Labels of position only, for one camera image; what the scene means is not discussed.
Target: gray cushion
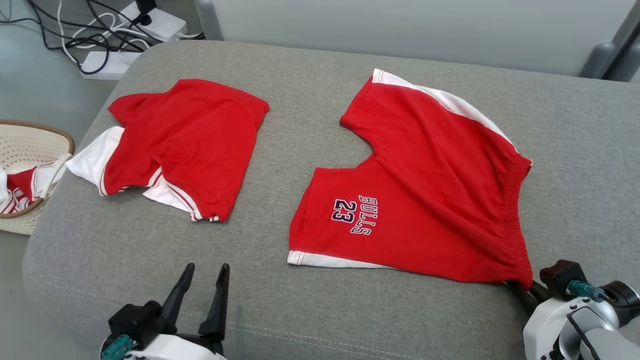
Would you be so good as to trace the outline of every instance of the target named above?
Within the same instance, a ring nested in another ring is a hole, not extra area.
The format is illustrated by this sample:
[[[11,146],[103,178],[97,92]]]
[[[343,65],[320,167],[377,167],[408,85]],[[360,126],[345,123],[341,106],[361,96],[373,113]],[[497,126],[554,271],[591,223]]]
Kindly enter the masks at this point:
[[[566,258],[595,284],[640,289],[640,87],[489,67],[230,42],[145,52],[108,103],[203,78],[267,100],[253,158],[226,224],[192,223],[140,189],[101,198],[65,175],[24,260],[30,299],[98,346],[128,302],[163,301],[190,261],[178,327],[195,333],[220,266],[231,266],[230,359],[521,359],[527,319],[505,287],[397,270],[289,266],[289,223],[315,167],[354,167],[370,147],[339,126],[379,67],[476,106],[533,160],[520,196],[535,274]],[[80,148],[116,125],[103,109]],[[640,320],[623,329],[640,342]]]

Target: white stripe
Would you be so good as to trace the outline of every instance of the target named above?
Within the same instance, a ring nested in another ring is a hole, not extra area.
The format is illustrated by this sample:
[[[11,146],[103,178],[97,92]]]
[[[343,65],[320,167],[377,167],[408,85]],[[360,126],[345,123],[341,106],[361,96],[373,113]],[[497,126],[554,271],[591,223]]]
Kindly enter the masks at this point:
[[[188,206],[192,209],[191,210],[192,221],[202,220],[202,215],[200,214],[200,210],[198,209],[198,206],[196,205],[195,201],[193,201],[193,199],[189,196],[189,194],[187,194],[183,189],[180,189],[179,187],[175,186],[174,184],[171,184],[168,181],[166,182],[166,184],[169,186],[170,190],[181,195],[181,196],[177,196],[178,200],[182,202],[184,202],[184,200],[187,201]]]
[[[100,196],[106,196],[107,195],[107,190],[104,187],[104,172],[106,170],[107,170],[107,166],[105,164],[104,167],[102,168],[102,175],[100,176],[100,188],[98,189],[98,192],[100,193]]]
[[[33,172],[31,173],[31,198],[29,199],[31,201],[35,201],[37,175],[38,175],[38,167],[35,167],[35,169],[33,169]]]
[[[311,254],[303,251],[289,251],[287,263],[292,265],[321,266],[324,268],[386,268],[392,267],[371,263],[363,263],[362,261],[335,258],[333,256]]]
[[[158,169],[156,170],[156,172],[154,172],[153,175],[151,175],[151,178],[149,179],[149,182],[147,184],[147,188],[150,188],[151,186],[154,185],[154,182],[156,181],[156,179],[160,176],[160,174],[162,174],[162,168],[158,167]]]
[[[30,204],[31,204],[31,202],[29,201],[29,198],[23,197],[22,199],[20,199],[18,201],[18,204],[16,206],[17,206],[18,211],[22,211],[22,210],[26,209],[27,206],[29,206]]]
[[[380,69],[375,69],[373,71],[372,81],[373,83],[381,83],[386,85],[395,85],[395,86],[402,86],[405,88],[411,88],[414,90],[418,90],[422,93],[425,93],[431,96],[432,98],[434,98],[436,101],[438,101],[443,108],[451,111],[454,114],[461,115],[468,119],[475,120],[481,123],[482,125],[491,129],[494,133],[497,133],[498,135],[505,138],[509,143],[511,143],[511,140],[509,140],[509,138],[500,130],[500,128],[498,128],[498,126],[495,123],[493,123],[493,121],[491,121],[488,117],[484,116],[478,109],[476,109],[475,107],[473,107],[471,104],[469,104],[467,101],[465,101],[460,97],[457,97],[446,91],[411,84],[409,81],[403,78],[400,78],[393,74],[389,74],[388,72],[385,72]]]

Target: white plastic basket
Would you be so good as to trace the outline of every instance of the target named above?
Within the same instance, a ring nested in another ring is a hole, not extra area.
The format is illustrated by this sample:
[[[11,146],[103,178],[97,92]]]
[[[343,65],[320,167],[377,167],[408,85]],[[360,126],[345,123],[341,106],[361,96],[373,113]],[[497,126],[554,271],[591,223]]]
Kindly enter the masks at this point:
[[[32,122],[0,120],[0,167],[7,174],[71,156],[75,149],[73,138],[65,131]],[[42,196],[26,209],[0,215],[0,230],[30,235],[51,193],[52,182],[53,177]]]

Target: gray floor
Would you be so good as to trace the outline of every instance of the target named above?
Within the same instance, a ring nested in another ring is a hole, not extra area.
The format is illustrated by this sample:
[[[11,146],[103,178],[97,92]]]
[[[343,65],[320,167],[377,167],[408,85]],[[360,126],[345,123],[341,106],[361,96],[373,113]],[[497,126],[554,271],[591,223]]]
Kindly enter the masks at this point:
[[[8,15],[6,9],[8,0],[0,0]],[[12,18],[25,16],[32,14],[23,1],[13,0]],[[45,49],[35,29],[35,24],[0,26],[0,119],[58,127],[79,142],[115,82],[84,80],[68,58]],[[22,285],[28,240],[0,231],[0,358],[97,359],[96,349],[74,342],[29,304]]]

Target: robotic arm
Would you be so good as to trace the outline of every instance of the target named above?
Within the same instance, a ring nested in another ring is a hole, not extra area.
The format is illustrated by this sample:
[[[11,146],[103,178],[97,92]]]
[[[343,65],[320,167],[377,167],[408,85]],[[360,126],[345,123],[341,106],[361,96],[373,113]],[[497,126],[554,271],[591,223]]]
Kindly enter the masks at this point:
[[[637,360],[640,348],[618,329],[640,315],[640,297],[612,281],[596,288],[578,263],[559,260],[540,271],[547,288],[508,286],[530,316],[523,330],[527,360]]]
[[[178,334],[178,319],[184,294],[191,286],[195,265],[190,263],[160,306],[127,304],[109,319],[111,335],[102,344],[100,360],[226,360],[222,341],[227,322],[229,265],[224,264],[216,281],[216,294],[199,335]]]

